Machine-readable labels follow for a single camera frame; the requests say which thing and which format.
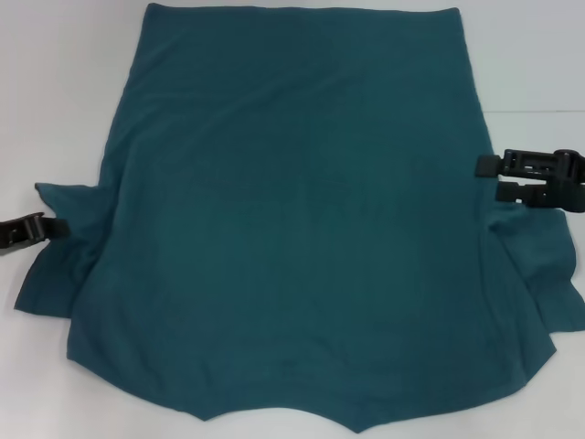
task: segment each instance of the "white table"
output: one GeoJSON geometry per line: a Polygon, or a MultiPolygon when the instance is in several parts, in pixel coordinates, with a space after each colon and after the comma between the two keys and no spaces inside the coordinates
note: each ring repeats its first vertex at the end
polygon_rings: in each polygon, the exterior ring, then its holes
{"type": "MultiPolygon", "coordinates": [[[[585,155],[582,0],[251,0],[255,5],[433,10],[459,6],[496,152],[585,155]]],[[[33,184],[88,184],[133,59],[147,0],[0,0],[0,219],[48,209],[33,184]]],[[[244,5],[246,1],[167,1],[244,5]]],[[[569,215],[585,248],[585,215],[569,215]]],[[[0,258],[0,437],[6,439],[318,438],[354,434],[304,412],[236,412],[202,423],[141,401],[65,359],[67,321],[12,309],[41,246],[0,258]]],[[[578,269],[575,285],[585,292],[578,269]]],[[[585,333],[512,397],[375,427],[365,438],[585,437],[585,333]]]]}

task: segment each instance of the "teal fabric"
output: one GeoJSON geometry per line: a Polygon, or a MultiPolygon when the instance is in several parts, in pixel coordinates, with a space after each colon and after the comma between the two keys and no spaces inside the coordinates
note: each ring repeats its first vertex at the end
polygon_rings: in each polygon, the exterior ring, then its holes
{"type": "Polygon", "coordinates": [[[37,185],[72,234],[16,308],[201,419],[502,398],[585,305],[564,214],[494,203],[491,151],[457,9],[150,5],[98,186],[37,185]]]}

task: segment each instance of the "white background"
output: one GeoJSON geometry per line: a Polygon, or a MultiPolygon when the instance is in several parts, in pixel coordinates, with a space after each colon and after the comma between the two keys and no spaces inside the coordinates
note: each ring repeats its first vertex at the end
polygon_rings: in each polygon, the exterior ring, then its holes
{"type": "MultiPolygon", "coordinates": [[[[434,10],[458,6],[495,151],[585,155],[582,0],[306,0],[254,5],[434,10]]],[[[138,40],[146,0],[0,0],[0,220],[45,208],[33,184],[93,185],[138,40]]],[[[168,1],[167,5],[250,2],[168,1]]],[[[585,215],[570,215],[585,249],[585,215]]],[[[202,423],[141,401],[65,359],[67,321],[12,309],[35,246],[0,257],[0,438],[351,438],[316,415],[236,412],[202,423]]],[[[579,268],[575,285],[585,292],[579,268]]],[[[465,412],[372,428],[374,438],[585,437],[585,333],[528,386],[465,412]]]]}

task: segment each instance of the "black clamp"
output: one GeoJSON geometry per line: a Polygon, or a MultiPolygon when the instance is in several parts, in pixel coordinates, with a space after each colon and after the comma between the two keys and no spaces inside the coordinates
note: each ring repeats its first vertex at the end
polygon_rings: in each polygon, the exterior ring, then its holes
{"type": "Polygon", "coordinates": [[[33,245],[44,240],[69,236],[69,225],[63,219],[44,218],[43,212],[0,222],[0,249],[33,245]]]}
{"type": "Polygon", "coordinates": [[[558,150],[553,154],[506,149],[504,157],[481,155],[476,177],[521,177],[545,180],[544,185],[525,185],[500,181],[495,199],[520,201],[530,208],[560,208],[585,212],[585,158],[578,152],[558,150]]]}

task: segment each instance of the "green t-shirt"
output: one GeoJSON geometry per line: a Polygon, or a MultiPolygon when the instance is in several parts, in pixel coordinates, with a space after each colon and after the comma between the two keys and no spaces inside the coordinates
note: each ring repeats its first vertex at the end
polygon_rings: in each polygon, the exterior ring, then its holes
{"type": "Polygon", "coordinates": [[[495,203],[491,151],[457,9],[149,5],[98,186],[37,185],[71,236],[16,308],[201,419],[489,402],[585,329],[564,214],[495,203]]]}

